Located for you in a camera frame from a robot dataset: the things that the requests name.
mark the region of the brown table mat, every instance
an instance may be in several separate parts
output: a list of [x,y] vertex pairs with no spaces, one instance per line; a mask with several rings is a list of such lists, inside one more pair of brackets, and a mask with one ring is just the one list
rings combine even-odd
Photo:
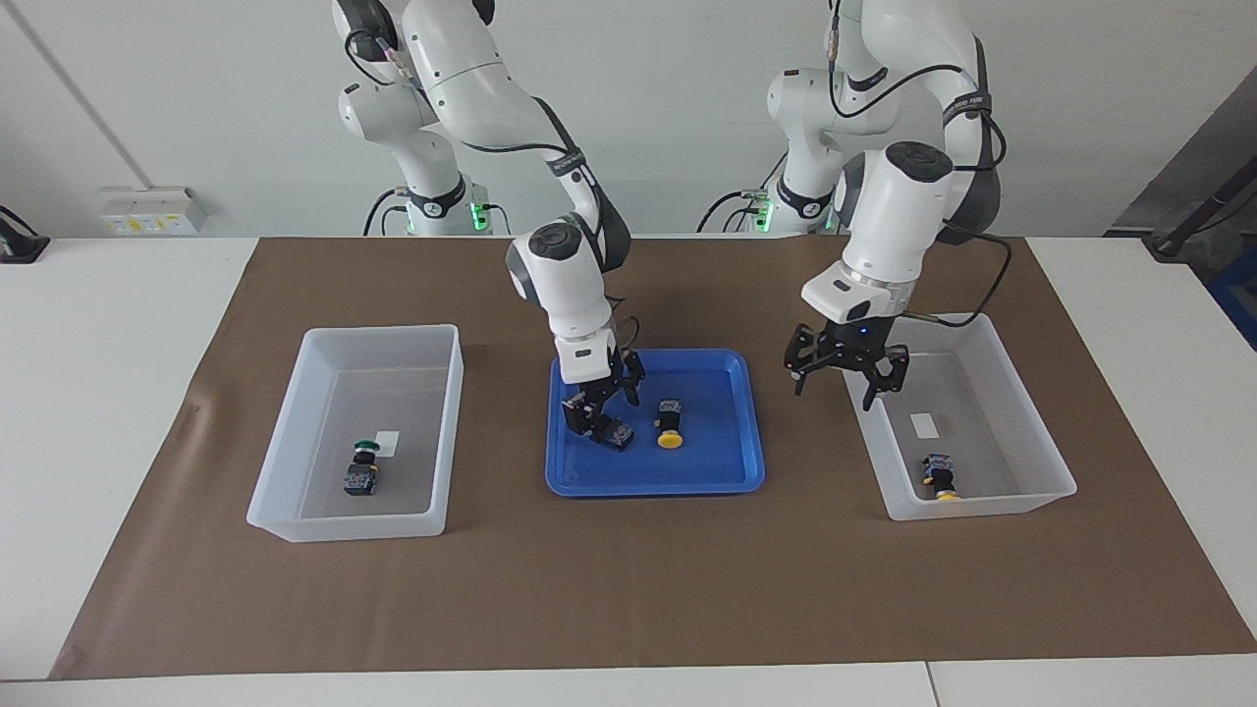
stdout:
[[[1029,249],[989,313],[1079,483],[1024,516],[899,523],[837,372],[782,369],[833,238],[640,240],[608,292],[639,347],[750,365],[767,481],[571,501],[543,479],[544,316],[500,240],[274,239],[249,263],[54,678],[593,668],[1257,650]],[[1001,252],[934,248],[920,311]],[[453,322],[466,375],[449,526],[293,545],[245,523],[302,335]]]

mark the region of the yellow cap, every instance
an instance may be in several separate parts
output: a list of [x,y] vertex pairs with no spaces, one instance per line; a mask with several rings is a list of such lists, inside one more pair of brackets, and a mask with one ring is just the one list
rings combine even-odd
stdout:
[[659,445],[664,449],[676,449],[681,445],[681,442],[684,442],[681,435],[672,430],[667,430],[659,435]]

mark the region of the white plastic bin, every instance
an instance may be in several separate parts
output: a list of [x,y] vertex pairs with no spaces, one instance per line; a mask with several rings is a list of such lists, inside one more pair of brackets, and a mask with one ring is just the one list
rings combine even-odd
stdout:
[[[440,535],[461,391],[453,325],[310,330],[249,523],[290,542]],[[396,450],[380,454],[375,493],[344,493],[353,443],[388,433]]]
[[[887,342],[911,353],[903,391],[880,395],[865,413],[865,377],[843,376],[891,518],[1024,513],[1077,491],[985,315],[964,328],[901,318]],[[952,457],[959,499],[935,501],[921,483],[931,453]]]

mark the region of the white label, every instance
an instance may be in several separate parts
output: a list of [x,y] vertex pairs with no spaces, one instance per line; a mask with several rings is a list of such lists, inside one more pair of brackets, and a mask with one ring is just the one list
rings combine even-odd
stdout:
[[916,429],[916,439],[938,439],[939,428],[934,425],[934,415],[929,413],[916,413],[910,415],[913,428]]
[[376,452],[376,457],[387,458],[397,453],[397,438],[401,433],[397,430],[386,430],[376,433],[376,444],[380,445],[380,452]]

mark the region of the white wall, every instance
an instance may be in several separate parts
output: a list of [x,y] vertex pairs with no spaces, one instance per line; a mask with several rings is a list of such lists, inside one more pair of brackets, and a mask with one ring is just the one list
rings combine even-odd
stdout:
[[[398,181],[388,155],[337,118],[356,73],[331,0],[5,3],[153,182],[197,191],[210,233],[354,234],[371,199]],[[1253,67],[1252,0],[962,4],[987,45],[1011,142],[996,224],[1006,233],[1102,233]],[[764,108],[768,82],[821,64],[825,21],[822,0],[500,0],[493,31],[631,228],[651,233],[690,230],[716,195],[759,182],[784,147]],[[10,40],[3,10],[0,23],[0,201],[47,230],[101,233],[94,187],[133,177],[64,92],[28,75],[31,50]],[[924,92],[913,106],[923,113],[896,135],[936,141],[938,108]],[[535,156],[464,152],[461,164],[517,228],[568,208]],[[54,210],[70,200],[74,210]]]

